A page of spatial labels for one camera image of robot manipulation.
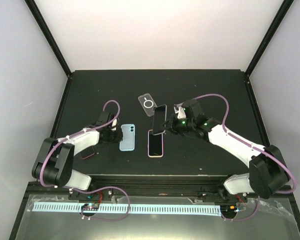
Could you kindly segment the light blue phone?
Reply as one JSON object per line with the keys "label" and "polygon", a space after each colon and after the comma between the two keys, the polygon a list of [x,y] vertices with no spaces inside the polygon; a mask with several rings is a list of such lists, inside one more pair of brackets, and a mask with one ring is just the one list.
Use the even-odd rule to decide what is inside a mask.
{"label": "light blue phone", "polygon": [[119,143],[119,150],[122,152],[130,152],[135,150],[135,133],[136,127],[134,124],[121,125],[122,140]]}

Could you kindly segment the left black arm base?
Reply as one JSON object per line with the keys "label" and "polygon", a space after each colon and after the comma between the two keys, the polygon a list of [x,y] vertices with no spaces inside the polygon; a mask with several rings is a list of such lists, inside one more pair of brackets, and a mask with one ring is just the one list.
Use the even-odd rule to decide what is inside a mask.
{"label": "left black arm base", "polygon": [[107,200],[113,193],[112,187],[98,190],[96,185],[90,186],[87,190],[72,189],[68,193],[69,200],[101,202]]}

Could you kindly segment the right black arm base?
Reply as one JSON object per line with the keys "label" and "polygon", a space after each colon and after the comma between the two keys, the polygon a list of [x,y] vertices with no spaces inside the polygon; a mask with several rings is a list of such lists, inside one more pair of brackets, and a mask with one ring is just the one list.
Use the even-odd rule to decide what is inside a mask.
{"label": "right black arm base", "polygon": [[241,193],[231,194],[221,185],[203,185],[197,196],[202,197],[204,200],[211,200],[214,203],[236,204],[248,202],[246,196]]}

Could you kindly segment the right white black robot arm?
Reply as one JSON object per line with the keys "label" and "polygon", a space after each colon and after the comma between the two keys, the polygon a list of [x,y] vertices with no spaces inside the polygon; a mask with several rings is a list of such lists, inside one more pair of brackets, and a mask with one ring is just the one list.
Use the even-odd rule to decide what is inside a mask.
{"label": "right white black robot arm", "polygon": [[220,147],[247,166],[247,173],[229,176],[218,187],[217,195],[220,200],[228,202],[236,194],[243,193],[255,193],[268,199],[279,193],[292,179],[282,153],[276,146],[256,144],[234,133],[223,122],[207,117],[195,99],[173,108],[174,114],[171,117],[155,117],[155,134],[168,131],[183,136],[194,133],[197,138]]}

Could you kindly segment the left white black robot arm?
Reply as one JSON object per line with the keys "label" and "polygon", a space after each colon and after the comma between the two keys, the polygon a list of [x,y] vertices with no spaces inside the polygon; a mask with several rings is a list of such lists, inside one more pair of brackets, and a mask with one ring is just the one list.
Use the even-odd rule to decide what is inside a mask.
{"label": "left white black robot arm", "polygon": [[44,187],[77,189],[87,200],[98,192],[92,178],[73,169],[74,157],[90,147],[118,144],[123,133],[118,126],[118,116],[102,111],[98,121],[79,132],[61,138],[46,138],[38,152],[31,175]]}

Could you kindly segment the red cased phone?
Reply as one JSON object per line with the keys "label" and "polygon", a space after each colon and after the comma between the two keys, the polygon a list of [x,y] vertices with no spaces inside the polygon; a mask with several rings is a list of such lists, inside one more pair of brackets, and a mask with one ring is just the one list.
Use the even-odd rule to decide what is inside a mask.
{"label": "red cased phone", "polygon": [[96,154],[95,148],[93,146],[89,146],[88,148],[82,150],[79,155],[82,160],[86,160]]}

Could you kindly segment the clear magsafe phone case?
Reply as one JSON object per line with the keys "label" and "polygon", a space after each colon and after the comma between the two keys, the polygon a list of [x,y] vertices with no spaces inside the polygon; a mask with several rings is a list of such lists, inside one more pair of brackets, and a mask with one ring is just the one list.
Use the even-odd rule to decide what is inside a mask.
{"label": "clear magsafe phone case", "polygon": [[152,117],[155,114],[157,104],[149,93],[140,95],[138,101],[148,117]]}

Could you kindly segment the left small circuit board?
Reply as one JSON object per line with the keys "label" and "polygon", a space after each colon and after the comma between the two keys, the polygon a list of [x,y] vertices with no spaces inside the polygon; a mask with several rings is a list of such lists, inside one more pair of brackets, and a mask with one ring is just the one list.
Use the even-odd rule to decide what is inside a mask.
{"label": "left small circuit board", "polygon": [[99,206],[99,203],[85,203],[82,205],[81,211],[97,211]]}

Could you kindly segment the small circuit board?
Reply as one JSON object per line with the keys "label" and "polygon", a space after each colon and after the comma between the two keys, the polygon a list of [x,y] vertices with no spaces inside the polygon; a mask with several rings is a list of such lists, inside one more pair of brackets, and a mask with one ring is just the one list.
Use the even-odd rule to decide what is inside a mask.
{"label": "small circuit board", "polygon": [[99,206],[99,203],[85,203],[82,205],[81,211],[97,211]]}
{"label": "small circuit board", "polygon": [[246,210],[245,205],[221,205],[220,211],[222,214],[238,213],[240,211]]}

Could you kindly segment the right small circuit board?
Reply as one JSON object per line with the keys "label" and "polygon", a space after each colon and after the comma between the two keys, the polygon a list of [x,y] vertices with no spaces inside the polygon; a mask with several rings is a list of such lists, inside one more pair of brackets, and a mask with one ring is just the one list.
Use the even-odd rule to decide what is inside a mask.
{"label": "right small circuit board", "polygon": [[220,211],[222,214],[238,213],[240,211],[246,210],[245,205],[221,205]]}

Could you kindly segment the black front frame rail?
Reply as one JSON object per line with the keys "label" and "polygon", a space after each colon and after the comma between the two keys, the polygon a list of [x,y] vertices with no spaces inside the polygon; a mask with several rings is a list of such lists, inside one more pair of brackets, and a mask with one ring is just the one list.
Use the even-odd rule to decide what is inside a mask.
{"label": "black front frame rail", "polygon": [[[212,191],[217,193],[225,175],[92,175],[92,186],[90,191],[106,186],[119,187],[125,190],[128,196],[132,197],[159,197],[159,194],[167,194],[166,197],[186,197],[194,200],[195,197],[204,202],[212,201],[216,204],[230,205],[238,197],[228,197],[228,201],[222,201],[221,197],[203,196],[203,192]],[[30,195],[69,195],[63,188],[43,187],[38,180],[28,182],[23,199],[30,199]],[[300,233],[300,211],[293,193],[275,193],[270,198],[285,198],[289,200],[297,228]]]}

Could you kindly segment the left black corner post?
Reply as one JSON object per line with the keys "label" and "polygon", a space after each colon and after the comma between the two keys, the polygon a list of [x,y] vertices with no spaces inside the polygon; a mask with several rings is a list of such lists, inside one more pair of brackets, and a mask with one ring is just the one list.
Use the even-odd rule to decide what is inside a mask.
{"label": "left black corner post", "polygon": [[42,34],[44,35],[48,45],[50,46],[52,52],[54,53],[57,61],[59,62],[63,72],[68,78],[72,77],[72,71],[70,70],[49,26],[47,25],[39,7],[35,0],[25,0],[24,1],[30,10],[33,18],[35,19],[37,25],[39,26]]}

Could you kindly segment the black corner post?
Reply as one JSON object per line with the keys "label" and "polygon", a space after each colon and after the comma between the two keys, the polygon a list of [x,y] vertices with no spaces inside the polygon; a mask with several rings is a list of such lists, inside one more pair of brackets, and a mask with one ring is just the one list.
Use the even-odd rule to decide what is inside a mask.
{"label": "black corner post", "polygon": [[35,19],[37,25],[39,26],[42,34],[44,35],[48,45],[50,46],[52,52],[54,53],[57,61],[59,62],[63,72],[68,78],[72,77],[72,71],[70,70],[49,26],[47,25],[39,7],[35,0],[25,0],[24,1],[30,10],[33,18]]}
{"label": "black corner post", "polygon": [[279,26],[281,25],[282,21],[284,20],[286,14],[288,13],[289,9],[291,8],[294,0],[283,0],[278,11],[276,12],[273,20],[271,21],[264,37],[262,38],[256,52],[254,53],[248,67],[245,70],[245,74],[250,77],[256,68],[257,64],[259,63],[260,59],[262,58],[264,52],[266,51],[268,45],[270,44],[272,38],[274,37],[275,33],[277,32]]}

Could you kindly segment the right black corner post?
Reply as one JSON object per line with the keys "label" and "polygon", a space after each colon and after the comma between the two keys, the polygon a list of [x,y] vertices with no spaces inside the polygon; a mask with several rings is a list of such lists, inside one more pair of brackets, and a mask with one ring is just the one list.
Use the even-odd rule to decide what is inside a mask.
{"label": "right black corner post", "polygon": [[264,52],[266,51],[268,45],[270,44],[272,38],[274,37],[275,33],[277,32],[279,26],[281,25],[282,21],[284,20],[286,14],[288,13],[289,9],[291,8],[294,0],[283,0],[278,11],[276,12],[273,20],[271,21],[264,37],[262,38],[256,52],[254,53],[248,67],[245,70],[245,74],[250,77],[256,68],[257,64],[259,63],[260,59],[262,58]]}

